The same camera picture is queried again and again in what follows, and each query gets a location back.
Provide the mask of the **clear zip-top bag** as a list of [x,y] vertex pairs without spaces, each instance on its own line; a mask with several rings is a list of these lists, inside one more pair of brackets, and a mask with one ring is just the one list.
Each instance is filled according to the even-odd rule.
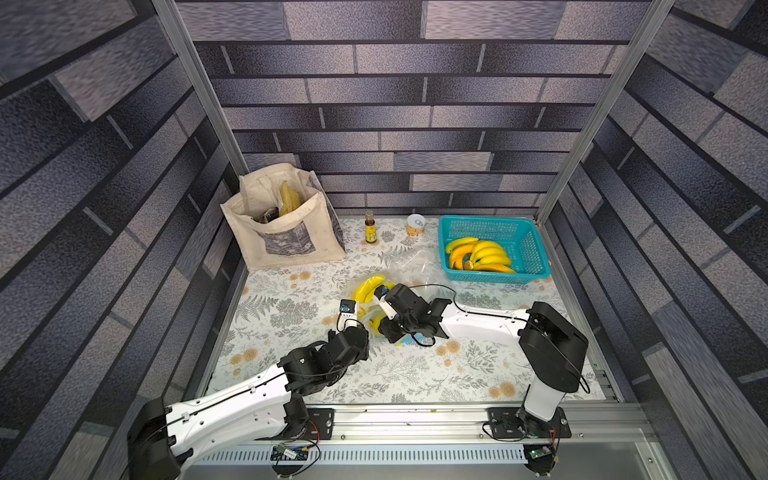
[[[432,247],[414,248],[387,255],[382,269],[371,270],[352,278],[344,290],[343,299],[353,300],[353,293],[357,287],[366,279],[378,274],[385,275],[387,282],[410,287],[427,302],[435,298],[446,298],[451,300],[452,304],[455,303],[456,292],[448,285],[440,269],[439,255]],[[360,321],[357,325],[369,328],[374,337],[388,342],[383,335],[375,335],[371,327]]]
[[406,334],[397,341],[397,345],[430,348],[435,345],[435,340],[431,337],[425,337],[421,333]]

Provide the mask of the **banana bunch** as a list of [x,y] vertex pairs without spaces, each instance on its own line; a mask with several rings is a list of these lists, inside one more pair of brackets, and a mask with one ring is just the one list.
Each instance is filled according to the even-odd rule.
[[469,263],[471,266],[479,264],[509,265],[511,259],[501,245],[493,241],[484,240],[473,246]]
[[385,275],[378,274],[363,281],[353,293],[357,319],[371,327],[375,335],[381,336],[379,327],[387,317],[387,313],[379,306],[379,299],[394,287],[394,283],[386,281]]

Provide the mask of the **single orange banana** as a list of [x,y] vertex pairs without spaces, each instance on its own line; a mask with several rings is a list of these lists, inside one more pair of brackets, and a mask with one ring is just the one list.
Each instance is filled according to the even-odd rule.
[[454,249],[449,257],[450,268],[452,270],[463,270],[466,258],[469,257],[474,249],[474,244],[466,244]]

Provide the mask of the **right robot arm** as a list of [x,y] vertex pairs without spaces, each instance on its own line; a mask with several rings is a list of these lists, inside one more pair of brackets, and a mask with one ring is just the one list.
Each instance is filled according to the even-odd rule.
[[505,427],[514,438],[563,438],[565,417],[560,403],[567,394],[589,392],[582,370],[588,340],[545,302],[514,311],[470,310],[452,299],[426,301],[412,288],[397,284],[378,287],[374,298],[385,312],[376,330],[394,344],[410,337],[422,347],[437,338],[456,337],[519,346],[534,380],[523,403]]

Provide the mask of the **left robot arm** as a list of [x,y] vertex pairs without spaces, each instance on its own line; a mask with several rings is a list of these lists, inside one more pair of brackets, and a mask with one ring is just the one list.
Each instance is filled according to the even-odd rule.
[[292,438],[309,420],[304,398],[337,383],[369,356],[357,321],[291,350],[267,370],[215,394],[166,404],[147,401],[127,433],[125,479],[176,479],[209,454],[250,440]]

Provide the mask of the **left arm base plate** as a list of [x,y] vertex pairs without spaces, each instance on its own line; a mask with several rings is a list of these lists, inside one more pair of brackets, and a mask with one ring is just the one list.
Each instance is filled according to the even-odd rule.
[[308,418],[299,424],[290,439],[312,440],[314,442],[331,440],[336,411],[332,408],[310,408]]

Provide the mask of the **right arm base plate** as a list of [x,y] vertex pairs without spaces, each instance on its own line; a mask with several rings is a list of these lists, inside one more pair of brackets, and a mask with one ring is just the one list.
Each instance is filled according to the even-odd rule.
[[499,440],[558,440],[572,437],[570,423],[562,407],[554,416],[541,420],[518,407],[493,407],[486,410],[489,435]]

